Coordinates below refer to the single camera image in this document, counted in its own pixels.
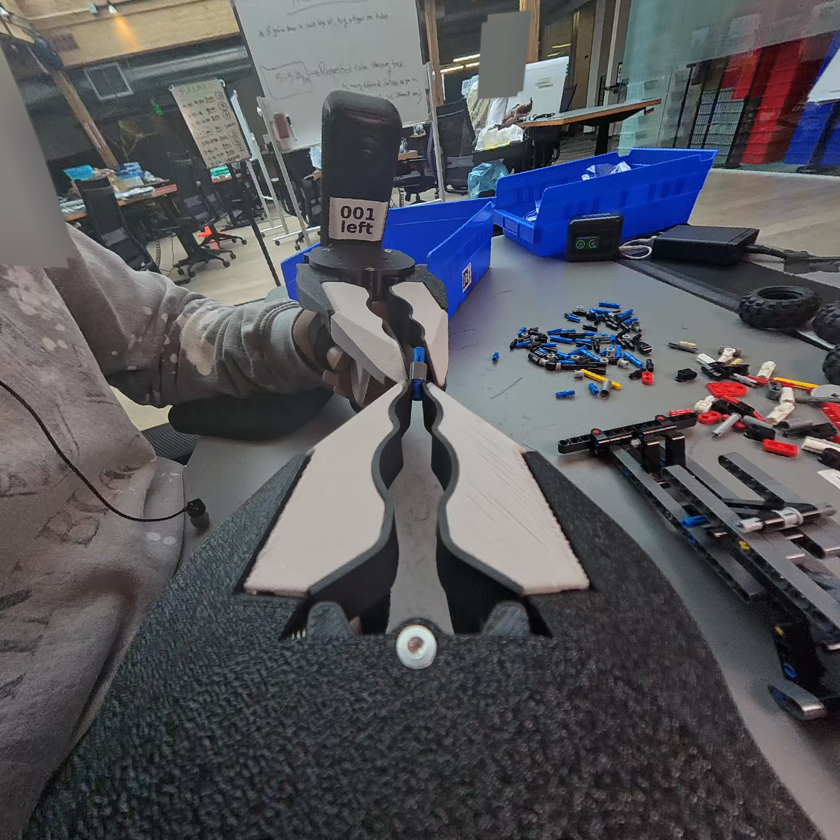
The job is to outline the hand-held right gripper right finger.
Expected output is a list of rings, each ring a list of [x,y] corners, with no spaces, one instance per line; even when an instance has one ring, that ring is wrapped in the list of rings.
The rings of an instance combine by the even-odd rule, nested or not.
[[[515,594],[582,591],[587,575],[526,460],[528,450],[435,384],[423,388],[442,544]]]

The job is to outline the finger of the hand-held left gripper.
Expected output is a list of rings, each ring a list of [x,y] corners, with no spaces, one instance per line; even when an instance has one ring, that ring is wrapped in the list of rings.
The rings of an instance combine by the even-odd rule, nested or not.
[[[351,357],[350,382],[367,390],[371,380],[382,385],[407,381],[403,348],[369,307],[369,292],[353,284],[322,284],[329,303],[332,341]]]
[[[449,366],[448,314],[426,283],[404,280],[392,286],[393,328],[398,340],[425,350],[427,378],[445,389]]]

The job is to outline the pile of blue black pins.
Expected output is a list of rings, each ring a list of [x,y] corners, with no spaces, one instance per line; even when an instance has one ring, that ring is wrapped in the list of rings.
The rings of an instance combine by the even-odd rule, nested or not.
[[[562,319],[554,328],[520,327],[508,345],[509,352],[523,354],[531,367],[574,381],[555,393],[557,401],[571,400],[579,392],[605,400],[625,382],[654,385],[654,348],[633,308],[598,301],[590,308],[565,311]]]

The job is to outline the grey toy brick chassis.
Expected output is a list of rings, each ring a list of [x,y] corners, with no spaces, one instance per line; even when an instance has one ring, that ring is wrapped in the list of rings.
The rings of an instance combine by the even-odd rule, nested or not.
[[[768,685],[794,718],[838,717],[838,515],[810,502],[743,455],[719,465],[752,492],[732,490],[688,456],[688,409],[639,423],[594,427],[558,442],[561,455],[603,459],[770,625],[782,678]]]

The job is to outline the pile of red white bricks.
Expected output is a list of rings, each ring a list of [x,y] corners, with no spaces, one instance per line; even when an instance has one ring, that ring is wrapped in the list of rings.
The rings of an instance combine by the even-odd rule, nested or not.
[[[782,375],[774,360],[751,365],[738,347],[725,345],[717,354],[703,353],[689,340],[665,347],[691,357],[674,371],[674,381],[703,385],[698,398],[669,411],[670,418],[707,427],[716,438],[740,435],[767,454],[809,455],[838,471],[838,380],[796,380]]]

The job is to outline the person's left forearm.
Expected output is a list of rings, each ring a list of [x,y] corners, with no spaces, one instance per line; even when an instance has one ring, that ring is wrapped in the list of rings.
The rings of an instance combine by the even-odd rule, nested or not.
[[[322,386],[322,369],[294,338],[303,324],[298,304],[226,306],[129,268],[73,227],[68,234],[74,250],[66,268],[46,270],[76,324],[61,353],[98,367],[134,402],[165,407]]]

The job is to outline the grey desk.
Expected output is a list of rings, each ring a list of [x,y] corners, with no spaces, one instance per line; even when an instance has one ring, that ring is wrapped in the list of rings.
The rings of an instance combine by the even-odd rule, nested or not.
[[[511,335],[524,324],[558,325],[566,306],[600,299],[635,308],[655,346],[655,384],[630,383],[624,395],[557,401],[566,377],[537,371]],[[838,838],[838,726],[792,719],[767,689],[781,673],[771,631],[613,468],[558,456],[560,438],[599,423],[621,425],[686,406],[701,383],[672,380],[686,353],[667,342],[696,341],[746,351],[750,362],[775,361],[783,375],[821,382],[823,353],[798,339],[749,329],[731,311],[618,264],[540,259],[497,237],[484,279],[450,324],[448,393],[520,444],[542,452],[649,554],[688,607],[716,656],[756,742],[826,838]]]

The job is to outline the person's left hand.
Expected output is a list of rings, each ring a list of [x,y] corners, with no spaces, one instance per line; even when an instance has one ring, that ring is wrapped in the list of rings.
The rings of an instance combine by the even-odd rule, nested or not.
[[[324,317],[314,314],[308,339],[315,361],[322,367],[326,386],[345,397],[357,410],[368,406],[382,394],[380,383],[348,351],[333,342]]]

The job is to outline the blue plastic bin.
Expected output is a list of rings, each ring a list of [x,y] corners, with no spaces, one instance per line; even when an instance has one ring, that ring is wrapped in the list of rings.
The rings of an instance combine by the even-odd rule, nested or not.
[[[501,177],[494,222],[540,257],[566,251],[579,216],[623,218],[623,239],[687,224],[718,157],[710,149],[635,148]]]
[[[380,201],[334,197],[331,209],[337,210],[330,219],[341,237],[362,234],[370,245],[371,233],[382,233],[384,249],[425,266],[444,285],[449,317],[490,267],[494,208],[488,197],[397,209]]]

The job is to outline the whiteboard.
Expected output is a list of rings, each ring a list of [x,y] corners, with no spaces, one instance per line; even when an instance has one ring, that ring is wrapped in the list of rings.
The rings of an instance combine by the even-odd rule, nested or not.
[[[404,127],[430,119],[414,1],[236,1],[266,108],[287,122],[284,151],[321,143],[322,105],[336,90],[384,98]]]

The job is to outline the paper flip chart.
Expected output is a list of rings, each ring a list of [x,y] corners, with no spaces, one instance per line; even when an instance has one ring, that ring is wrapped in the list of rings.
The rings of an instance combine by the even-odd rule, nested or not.
[[[171,85],[170,91],[208,170],[250,160],[249,146],[221,80]]]

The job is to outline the black power unit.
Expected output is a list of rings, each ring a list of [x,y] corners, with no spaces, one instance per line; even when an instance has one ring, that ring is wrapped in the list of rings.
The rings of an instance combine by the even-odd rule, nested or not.
[[[566,232],[567,262],[615,260],[620,256],[624,217],[620,213],[574,216]]]

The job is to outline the wooden office table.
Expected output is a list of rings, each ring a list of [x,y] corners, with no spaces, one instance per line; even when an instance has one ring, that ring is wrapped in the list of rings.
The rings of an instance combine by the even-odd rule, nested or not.
[[[552,141],[556,140],[559,128],[580,125],[595,129],[595,155],[607,152],[609,127],[613,123],[623,122],[639,112],[647,112],[662,102],[661,98],[646,98],[625,101],[616,104],[581,108],[562,112],[551,118],[532,118],[518,122],[526,138],[531,141],[531,169],[549,165]]]

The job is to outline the black office chair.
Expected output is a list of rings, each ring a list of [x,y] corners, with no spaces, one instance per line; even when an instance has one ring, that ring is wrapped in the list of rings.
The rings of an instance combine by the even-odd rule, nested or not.
[[[176,280],[178,285],[185,285],[186,277],[194,278],[195,270],[191,258],[201,255],[195,238],[183,224],[186,217],[181,213],[183,204],[180,197],[175,197],[181,184],[167,186],[152,196],[131,200],[131,203],[162,203],[163,213],[169,223],[164,228],[167,235],[176,237],[181,243],[186,257],[174,264],[176,272],[182,277]],[[140,242],[129,226],[123,214],[122,206],[114,193],[110,182],[106,180],[83,181],[78,183],[81,197],[86,205],[87,220],[93,229],[93,237],[103,247],[120,256],[135,270],[153,270],[161,273],[158,263],[152,259],[149,250]]]

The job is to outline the black power adapter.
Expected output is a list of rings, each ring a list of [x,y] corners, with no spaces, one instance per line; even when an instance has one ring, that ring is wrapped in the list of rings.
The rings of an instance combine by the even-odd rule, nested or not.
[[[710,266],[733,266],[756,244],[755,227],[682,224],[659,233],[652,244],[652,260]]]

